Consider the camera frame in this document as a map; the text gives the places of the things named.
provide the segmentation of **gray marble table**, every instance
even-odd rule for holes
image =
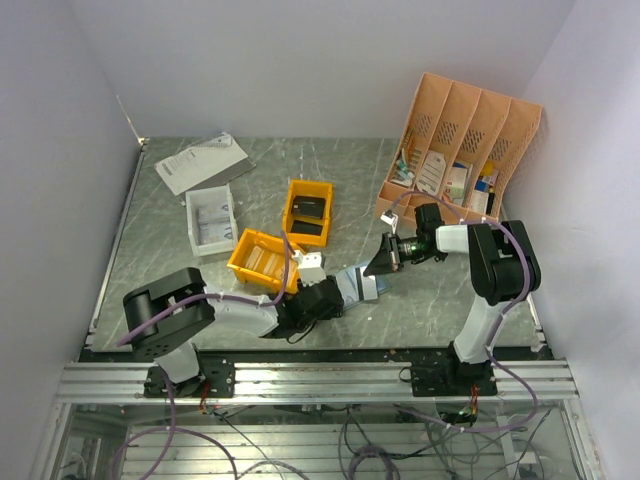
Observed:
[[[151,138],[140,169],[120,244],[92,338],[94,351],[115,351],[126,333],[122,297],[130,290],[187,266],[199,267],[207,282],[228,290],[264,293],[239,283],[227,260],[230,253],[193,257],[184,207],[156,174],[153,164],[201,139]],[[373,209],[397,140],[238,138],[257,167],[231,182],[239,233],[253,228],[277,235],[289,180],[304,178],[334,185],[326,269],[336,272],[370,259],[388,227]],[[473,290],[465,256],[408,266],[389,276],[391,290],[377,304],[363,304],[342,318],[321,322],[303,341],[254,338],[212,328],[195,337],[201,349],[396,348],[446,346],[460,332]],[[500,345],[535,345],[529,306],[509,314]]]

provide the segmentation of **black cable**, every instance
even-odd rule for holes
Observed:
[[[304,337],[306,337],[307,335],[309,335],[309,334],[313,331],[313,329],[316,327],[316,325],[317,325],[317,324],[318,324],[318,322],[317,322],[317,321],[313,322],[313,323],[309,326],[309,328],[307,328],[307,329],[304,331],[304,333],[303,333],[302,335],[300,335],[300,337],[298,337],[298,338],[297,338],[296,340],[294,340],[294,341],[291,341],[291,337],[293,337],[293,335],[291,335],[291,337],[287,338],[287,343],[288,343],[289,345],[295,345],[296,343],[301,342],[302,340],[304,340]]]
[[[538,432],[538,429],[542,426],[542,424],[544,423],[544,421],[547,419],[547,417],[549,416],[549,414],[551,413],[553,409],[550,408],[549,410],[547,410],[547,413],[545,413],[542,418],[540,419],[540,421],[538,422],[538,424],[536,425],[536,428],[533,429],[533,432],[531,432],[531,435],[529,436],[529,439],[527,440],[527,445],[525,446],[524,450],[522,451],[522,453],[520,454],[520,457],[517,460],[514,460],[513,462],[509,462],[506,465],[500,467],[498,470],[496,470],[495,472],[493,472],[491,475],[489,475],[488,477],[486,477],[484,480],[489,480],[489,478],[493,477],[494,475],[500,473],[502,470],[504,470],[505,468],[509,467],[510,465],[514,465],[516,464],[516,474],[518,472],[518,466],[520,465],[520,462],[522,461],[522,459],[524,458],[525,454],[527,453],[527,450],[529,449],[529,445],[531,445],[531,442],[533,441],[533,437],[535,437],[536,433]]]
[[[513,441],[514,442],[526,443],[526,440],[523,440],[521,438],[514,438]],[[540,475],[542,475],[542,480],[545,480],[544,465],[542,465],[542,458],[540,457],[540,454],[538,453],[538,449],[535,447],[535,445],[533,443],[529,444],[529,448],[533,451],[533,454],[536,456],[536,460],[540,464]]]
[[[349,444],[349,440],[347,438],[347,431],[348,431],[348,427],[349,427],[349,422],[350,421],[353,421],[353,423],[358,427],[358,430],[360,430],[360,433],[362,434],[362,436],[364,437],[364,439],[366,440],[366,442],[369,445],[372,445],[372,442],[371,442],[371,440],[369,440],[369,437],[367,437],[367,434],[362,429],[362,426],[360,425],[358,420],[353,416],[353,413],[349,412],[349,414],[347,415],[347,418],[346,418],[346,420],[345,420],[345,422],[343,424],[343,426],[344,426],[344,444],[347,447],[347,449],[349,450],[349,452],[351,452],[352,455],[355,455],[356,454],[356,450],[354,450],[351,447],[351,445]],[[430,448],[432,448],[432,446],[431,445],[427,445],[426,447],[419,448],[415,452],[411,452],[411,453],[386,452],[386,454],[389,456],[389,458],[391,460],[406,460],[408,458],[426,457],[427,455],[421,455],[421,453],[423,453],[426,450],[429,450]]]
[[[438,460],[440,460],[440,463],[442,463],[442,466],[444,467],[444,471],[447,472],[449,475],[455,476],[457,477],[458,474],[455,472],[455,470],[453,469],[453,466],[450,466],[449,463],[447,462],[447,460],[444,458],[444,456],[440,453],[440,451],[438,450],[438,448],[436,447],[436,442],[433,439],[433,432],[431,430],[431,425],[428,423],[424,424],[425,429],[427,431],[427,437],[429,438],[429,442],[431,443],[432,447],[433,447],[433,451],[435,452],[435,454],[438,457]]]
[[[248,406],[246,406],[244,408],[241,408],[240,410],[237,410],[237,411],[235,411],[233,413],[230,413],[228,415],[226,413],[218,413],[217,416],[229,419],[229,418],[235,417],[236,415],[241,414],[242,412],[246,412],[247,410],[251,410],[252,408],[255,408],[255,405],[248,405]]]

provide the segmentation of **orange bin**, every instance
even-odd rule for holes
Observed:
[[[293,200],[297,196],[307,196],[324,198],[325,207],[322,219],[303,217],[292,213]],[[326,247],[329,236],[329,225],[331,224],[331,204],[333,202],[333,184],[328,182],[313,182],[310,180],[291,180],[289,183],[289,194],[287,204],[284,207],[284,217],[282,218],[282,228],[287,232],[287,238],[291,242],[300,245],[313,245],[316,247]],[[320,235],[310,235],[305,233],[291,233],[293,222],[296,220],[313,223],[322,227]]]
[[[305,253],[297,243],[289,243],[294,250]],[[246,228],[227,267],[233,270],[241,282],[257,283],[277,292],[282,286],[285,248],[281,238]],[[298,292],[298,278],[298,264],[289,255],[287,293]]]

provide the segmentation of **wire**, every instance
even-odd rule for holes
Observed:
[[[517,442],[527,443],[526,440],[523,440],[521,438],[514,438],[513,441],[516,442],[516,443]],[[531,451],[533,452],[533,454],[536,456],[536,460],[538,461],[538,464],[540,465],[540,475],[542,475],[542,480],[545,480],[546,477],[544,475],[544,465],[542,464],[542,458],[540,457],[540,454],[538,453],[538,449],[535,447],[535,445],[533,443],[529,443],[528,444],[528,448],[530,448]]]
[[[497,433],[497,432],[509,432],[511,430],[514,430],[516,428],[519,427],[523,427],[524,425],[526,425],[527,423],[529,423],[529,421],[538,413],[538,408],[539,408],[539,400],[538,400],[538,396],[536,395],[536,392],[533,391],[533,389],[531,388],[531,386],[525,382],[519,375],[517,375],[516,373],[512,372],[509,368],[505,367],[504,365],[502,365],[500,362],[498,362],[493,355],[491,354],[490,350],[488,347],[485,347],[487,350],[487,356],[489,357],[489,360],[491,360],[491,363],[493,363],[496,367],[500,368],[501,370],[503,370],[506,374],[508,374],[509,376],[513,377],[515,380],[517,380],[518,382],[520,382],[522,384],[522,386],[529,392],[529,395],[531,395],[531,399],[533,400],[533,408],[531,410],[531,412],[529,412],[529,414],[527,414],[522,420],[518,420],[516,422],[507,424],[507,425],[502,425],[502,426],[498,426],[498,427],[470,427],[470,428],[464,428],[464,427],[459,427],[457,425],[452,425],[450,423],[445,422],[444,420],[442,420],[441,418],[438,417],[432,417],[430,415],[425,415],[424,413],[421,413],[415,409],[411,409],[411,408],[404,408],[404,407],[399,407],[399,406],[395,406],[393,408],[395,408],[396,410],[403,412],[403,413],[408,413],[410,415],[413,415],[416,418],[420,418],[421,420],[426,420],[427,422],[431,422],[431,423],[436,423],[438,425],[441,425],[443,427],[446,427],[447,429],[453,430],[453,431],[457,431],[457,432],[465,432],[465,433]],[[387,408],[387,407],[379,407],[377,405],[368,405],[370,408]]]
[[[287,234],[284,232],[284,230],[280,232],[280,236],[282,237],[282,241],[285,245],[284,272],[282,274],[282,285],[280,286],[280,291],[278,292],[278,295],[276,296],[276,298],[274,298],[272,301],[266,302],[266,303],[260,303],[252,298],[240,297],[238,295],[221,295],[219,293],[198,293],[196,295],[191,295],[190,297],[187,297],[183,300],[180,300],[177,303],[174,303],[173,305],[166,308],[165,310],[162,310],[160,313],[154,315],[153,317],[151,317],[149,320],[142,323],[141,325],[138,325],[136,328],[134,328],[129,333],[127,333],[124,337],[122,337],[118,341],[118,343],[116,343],[116,346],[122,347],[127,343],[130,343],[134,338],[140,335],[147,328],[152,327],[153,325],[158,323],[160,320],[167,318],[176,310],[179,310],[181,308],[186,307],[187,305],[191,305],[192,303],[199,302],[202,300],[209,300],[209,299],[222,300],[224,298],[225,300],[232,300],[234,302],[245,303],[248,305],[255,305],[257,307],[263,307],[263,308],[273,307],[278,303],[280,303],[280,301],[282,300],[282,297],[284,297],[284,294],[287,289],[287,283],[289,281],[289,255],[286,251],[286,248],[287,247],[291,248],[291,245],[289,244],[289,240],[287,239]]]
[[[207,380],[204,382],[202,387],[202,396],[200,397],[200,405],[198,405],[198,410],[200,410],[200,413],[203,415],[210,415],[213,413],[213,410],[207,410],[207,398],[209,397],[210,388],[209,381]]]
[[[433,445],[433,451],[438,456],[438,460],[440,460],[440,463],[442,463],[442,465],[444,466],[444,471],[447,472],[449,475],[457,476],[458,474],[453,469],[453,466],[452,465],[450,466],[447,460],[444,458],[444,456],[438,451],[438,448],[435,445],[436,442],[433,439],[433,432],[431,430],[431,425],[429,423],[425,423],[424,426],[427,431],[427,437],[429,438],[429,442],[431,443],[431,445]]]
[[[513,462],[509,462],[506,465],[500,467],[498,470],[496,470],[495,472],[493,472],[491,475],[489,475],[488,477],[485,477],[484,480],[489,480],[491,477],[493,477],[494,475],[500,473],[502,470],[504,470],[505,468],[516,464],[516,471],[513,475],[513,478],[516,478],[516,475],[518,473],[518,466],[520,465],[520,462],[522,461],[522,459],[524,458],[525,454],[527,453],[527,450],[529,449],[529,445],[531,445],[531,442],[533,442],[533,437],[535,437],[536,433],[538,432],[538,430],[540,429],[540,427],[542,426],[542,424],[544,423],[544,421],[547,419],[547,417],[549,416],[549,414],[551,413],[552,409],[547,410],[547,412],[542,416],[542,418],[540,419],[540,421],[538,422],[538,424],[536,425],[536,428],[533,429],[533,431],[531,432],[531,435],[529,435],[529,439],[527,440],[527,444],[524,447],[524,450],[522,450],[522,453],[520,454],[520,457],[517,460],[514,460]]]
[[[213,438],[211,438],[208,435],[205,435],[203,433],[196,432],[194,430],[189,430],[187,428],[176,427],[177,411],[176,411],[175,393],[173,391],[173,385],[171,384],[171,380],[169,380],[169,376],[167,375],[167,373],[162,369],[160,369],[160,372],[162,373],[162,376],[164,378],[164,383],[165,383],[166,388],[167,388],[167,396],[169,397],[169,405],[170,405],[170,409],[171,409],[169,435],[167,436],[167,441],[165,442],[164,447],[162,448],[162,451],[160,452],[160,455],[158,456],[158,459],[153,463],[153,465],[147,471],[147,473],[145,473],[142,477],[140,477],[139,480],[145,480],[145,479],[149,478],[153,474],[153,472],[156,470],[156,468],[158,468],[158,465],[160,464],[160,462],[162,462],[162,459],[167,454],[167,450],[169,450],[169,447],[171,446],[171,441],[173,440],[173,436],[174,436],[174,434],[176,432],[177,433],[186,433],[188,435],[193,435],[193,436],[202,438],[203,440],[206,440],[206,441],[211,442],[214,445],[216,445],[220,450],[222,450],[222,452],[229,459],[229,462],[231,463],[231,468],[233,469],[233,478],[235,480],[238,480],[238,478],[239,478],[238,477],[238,469],[236,468],[236,464],[235,464],[235,462],[233,460],[233,457],[229,453],[229,450],[227,450],[224,447],[224,445],[222,445],[217,440],[215,440],[215,439],[213,439]],[[120,448],[118,448],[118,450],[116,451],[116,453],[114,454],[114,456],[113,456],[113,458],[111,460],[111,480],[117,480],[118,474],[116,472],[116,468],[118,467],[118,464],[120,463],[120,460],[121,460],[122,456],[124,455],[124,452],[126,451],[127,448],[129,448],[129,446],[131,446],[131,444],[134,441],[136,441],[140,437],[143,437],[145,435],[149,435],[151,433],[165,432],[165,431],[167,431],[166,427],[148,428],[148,429],[143,430],[142,432],[134,435],[133,437],[129,438],[126,442],[124,442],[120,446]]]
[[[318,324],[317,321],[314,321],[311,325],[309,325],[309,327],[304,331],[304,333],[302,335],[300,335],[300,337],[298,337],[296,340],[291,341],[291,337],[293,337],[293,335],[291,335],[291,337],[287,338],[287,343],[289,345],[295,345],[298,342],[301,342],[302,340],[304,340],[304,338],[309,335],[313,329],[316,327],[316,325]]]
[[[267,463],[271,463],[276,467],[276,471],[278,472],[278,474],[280,475],[280,478],[282,480],[284,479],[284,475],[282,474],[282,472],[280,471],[280,469],[278,468],[278,466],[267,456],[266,453],[264,453],[264,450],[262,450],[258,445],[256,445],[255,443],[253,443],[251,441],[251,439],[249,437],[247,437],[243,432],[240,431],[239,428],[237,428],[233,423],[231,423],[229,420],[227,420],[227,418],[224,415],[220,415],[219,413],[214,412],[213,413],[217,418],[219,418],[220,420],[224,421],[227,425],[229,425],[231,428],[233,428],[237,433],[239,433],[242,438],[244,438],[247,442],[249,442],[251,444],[251,446],[253,446],[256,450],[258,450],[260,452],[260,454],[264,457],[264,459],[267,461]],[[244,472],[242,475],[240,475],[240,477],[242,477],[244,474],[246,474],[249,470],[247,470],[246,472]]]
[[[75,457],[78,460],[80,460],[80,464],[82,465],[82,476],[83,477],[87,477],[87,461],[84,459],[84,457],[82,455],[80,455],[78,452],[71,452],[71,457]]]
[[[356,454],[356,450],[354,450],[353,448],[351,448],[351,445],[349,445],[349,440],[347,438],[347,433],[349,430],[349,421],[353,420],[353,423],[356,427],[358,427],[358,430],[360,430],[360,433],[362,434],[363,438],[365,439],[365,441],[369,444],[369,445],[373,445],[373,443],[371,442],[371,440],[369,439],[369,437],[367,437],[367,434],[365,433],[365,431],[362,429],[362,426],[360,425],[360,423],[358,422],[358,420],[356,419],[356,417],[354,416],[354,414],[351,412],[347,415],[347,418],[344,422],[345,424],[345,429],[344,429],[344,444],[347,447],[347,449],[353,454]],[[418,450],[411,452],[411,453],[393,453],[393,452],[387,452],[387,455],[389,456],[389,458],[391,458],[392,460],[406,460],[408,458],[416,458],[416,457],[425,457],[426,455],[422,455],[422,452],[429,450],[430,448],[433,448],[432,445],[427,445],[426,447],[422,447],[419,448]]]
[[[279,460],[269,460],[269,461],[267,461],[267,460],[263,460],[263,461],[261,461],[261,462],[258,462],[258,463],[256,463],[255,465],[252,465],[251,467],[247,468],[244,472],[242,472],[242,473],[240,474],[240,476],[239,476],[238,478],[242,478],[242,477],[244,477],[247,473],[249,473],[249,472],[251,472],[251,471],[255,470],[255,469],[256,469],[256,468],[258,468],[258,467],[261,467],[261,466],[263,466],[263,465],[269,465],[269,464],[276,465],[276,466],[278,466],[278,467],[282,467],[282,468],[286,468],[287,470],[290,470],[290,471],[292,471],[293,473],[295,473],[296,475],[298,475],[298,476],[299,476],[300,478],[302,478],[303,480],[311,480],[309,477],[307,477],[307,476],[304,474],[304,472],[303,472],[302,470],[298,470],[296,467],[294,467],[294,466],[292,466],[292,465],[289,465],[288,463],[281,462],[281,461],[279,461]]]
[[[176,433],[176,402],[175,402],[175,393],[173,392],[173,386],[171,385],[171,380],[169,380],[169,376],[167,375],[167,373],[163,370],[160,369],[160,372],[162,373],[162,377],[164,378],[164,383],[167,387],[167,395],[169,397],[169,406],[171,409],[171,420],[170,420],[170,425],[169,425],[169,434],[167,435],[167,441],[164,444],[164,447],[162,447],[162,451],[160,452],[160,455],[158,455],[158,458],[156,459],[155,462],[153,462],[153,465],[151,465],[151,468],[149,468],[149,470],[147,470],[147,473],[145,473],[144,475],[142,475],[142,477],[140,477],[140,480],[146,480],[147,478],[149,478],[153,472],[155,472],[156,468],[158,468],[158,465],[160,465],[160,462],[162,462],[162,459],[164,458],[164,456],[167,454],[167,450],[169,450],[169,447],[171,446],[171,441],[173,440],[173,436]],[[159,427],[158,430],[165,430],[164,427]],[[122,458],[122,456],[124,455],[125,450],[129,447],[129,445],[131,445],[131,443],[142,437],[143,435],[146,435],[147,433],[151,433],[149,432],[149,430],[145,430],[142,433],[139,433],[137,435],[134,435],[132,438],[130,438],[129,440],[127,440],[126,442],[124,442],[120,448],[116,451],[115,455],[113,456],[113,459],[111,460],[111,478],[112,480],[116,480],[117,476],[116,476],[116,467],[120,461],[120,458]]]

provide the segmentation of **white wall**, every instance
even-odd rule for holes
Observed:
[[[137,151],[68,4],[0,0],[0,478],[28,478]]]
[[[573,3],[71,0],[142,136],[399,136],[424,71],[522,94]]]
[[[633,0],[578,0],[525,92],[546,118],[506,202],[531,234],[541,321],[612,479],[638,478],[639,20]]]

